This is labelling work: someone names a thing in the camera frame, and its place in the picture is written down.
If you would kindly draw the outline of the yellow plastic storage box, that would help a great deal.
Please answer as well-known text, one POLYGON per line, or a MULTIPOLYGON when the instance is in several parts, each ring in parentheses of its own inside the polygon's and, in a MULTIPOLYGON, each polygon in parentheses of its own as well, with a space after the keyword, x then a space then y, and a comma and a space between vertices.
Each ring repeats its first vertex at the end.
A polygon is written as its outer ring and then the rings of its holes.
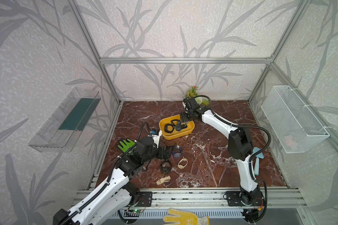
POLYGON ((178 114, 160 120, 159 127, 166 140, 172 140, 192 133, 195 128, 194 122, 182 122, 180 119, 180 115, 178 114))

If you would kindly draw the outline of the black slim watch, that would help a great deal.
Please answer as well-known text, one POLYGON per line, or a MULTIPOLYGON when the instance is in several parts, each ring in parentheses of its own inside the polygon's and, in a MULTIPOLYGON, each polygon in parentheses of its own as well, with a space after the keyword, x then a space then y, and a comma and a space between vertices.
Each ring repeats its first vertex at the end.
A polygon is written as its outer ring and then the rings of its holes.
POLYGON ((176 119, 171 120, 171 124, 174 125, 174 126, 180 125, 181 124, 181 120, 176 120, 176 119))

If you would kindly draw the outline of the beige strap watch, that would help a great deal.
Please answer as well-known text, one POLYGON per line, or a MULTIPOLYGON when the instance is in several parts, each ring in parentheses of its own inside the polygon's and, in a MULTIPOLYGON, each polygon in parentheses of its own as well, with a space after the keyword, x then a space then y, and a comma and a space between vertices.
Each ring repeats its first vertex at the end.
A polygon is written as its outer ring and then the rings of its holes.
POLYGON ((177 167, 178 167, 179 169, 184 169, 184 168, 186 168, 187 165, 188 165, 188 159, 182 158, 182 159, 178 162, 177 167))

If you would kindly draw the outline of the thin dark strap watch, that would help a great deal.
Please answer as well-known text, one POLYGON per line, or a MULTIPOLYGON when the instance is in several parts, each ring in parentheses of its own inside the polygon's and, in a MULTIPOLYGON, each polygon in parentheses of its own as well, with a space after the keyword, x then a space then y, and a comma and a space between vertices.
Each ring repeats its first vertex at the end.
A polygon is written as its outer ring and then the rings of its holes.
POLYGON ((178 132, 181 132, 183 129, 186 129, 187 125, 186 124, 180 124, 175 126, 175 130, 178 132))

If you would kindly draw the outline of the black rugged sport watch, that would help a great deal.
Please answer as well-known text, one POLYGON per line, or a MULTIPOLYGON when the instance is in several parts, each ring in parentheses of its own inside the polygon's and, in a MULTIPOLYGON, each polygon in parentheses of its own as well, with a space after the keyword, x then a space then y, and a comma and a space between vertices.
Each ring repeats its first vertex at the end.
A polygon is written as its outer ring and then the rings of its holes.
POLYGON ((175 125, 173 123, 167 123, 164 125, 164 132, 168 134, 172 134, 175 130, 175 125))

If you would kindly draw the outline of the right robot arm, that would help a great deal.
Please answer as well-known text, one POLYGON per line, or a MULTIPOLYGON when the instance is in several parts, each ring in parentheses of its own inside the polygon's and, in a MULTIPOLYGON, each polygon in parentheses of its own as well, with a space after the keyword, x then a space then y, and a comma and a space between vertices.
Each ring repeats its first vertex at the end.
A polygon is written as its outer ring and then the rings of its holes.
POLYGON ((183 100, 185 111, 180 114, 181 122, 199 120, 212 126, 228 139, 228 152, 235 159, 240 176, 240 198, 244 205, 252 205, 262 197, 259 181, 254 175, 253 159, 263 153, 271 143, 270 132, 258 126, 238 125, 214 112, 211 99, 199 95, 183 100), (266 133, 267 142, 258 152, 254 153, 254 144, 250 129, 259 129, 266 133))

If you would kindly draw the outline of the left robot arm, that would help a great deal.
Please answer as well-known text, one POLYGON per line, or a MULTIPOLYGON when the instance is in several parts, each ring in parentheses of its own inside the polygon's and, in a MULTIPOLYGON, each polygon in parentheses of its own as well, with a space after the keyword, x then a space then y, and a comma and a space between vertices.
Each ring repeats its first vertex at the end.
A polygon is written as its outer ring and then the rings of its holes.
POLYGON ((101 225, 118 210, 136 204, 140 190, 130 180, 142 172, 145 163, 163 157, 163 148, 159 146, 161 135, 160 129, 153 129, 147 137, 138 137, 117 158, 108 177, 69 210, 60 209, 53 224, 101 225))

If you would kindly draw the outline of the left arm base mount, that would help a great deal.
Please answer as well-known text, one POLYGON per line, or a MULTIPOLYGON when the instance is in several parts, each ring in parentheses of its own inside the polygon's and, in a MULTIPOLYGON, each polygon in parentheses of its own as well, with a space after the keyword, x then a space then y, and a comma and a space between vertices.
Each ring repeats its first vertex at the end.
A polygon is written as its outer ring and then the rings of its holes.
POLYGON ((135 207, 150 207, 152 205, 153 192, 140 191, 134 197, 131 198, 128 206, 135 207))

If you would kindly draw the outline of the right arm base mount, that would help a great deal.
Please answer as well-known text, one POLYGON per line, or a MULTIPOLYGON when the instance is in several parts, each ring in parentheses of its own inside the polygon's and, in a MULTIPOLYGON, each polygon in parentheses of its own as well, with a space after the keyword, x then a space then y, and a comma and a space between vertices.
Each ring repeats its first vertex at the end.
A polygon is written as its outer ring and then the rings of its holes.
POLYGON ((228 206, 236 207, 259 207, 263 205, 264 196, 262 192, 259 194, 242 194, 240 191, 227 191, 223 195, 224 200, 227 201, 228 206))

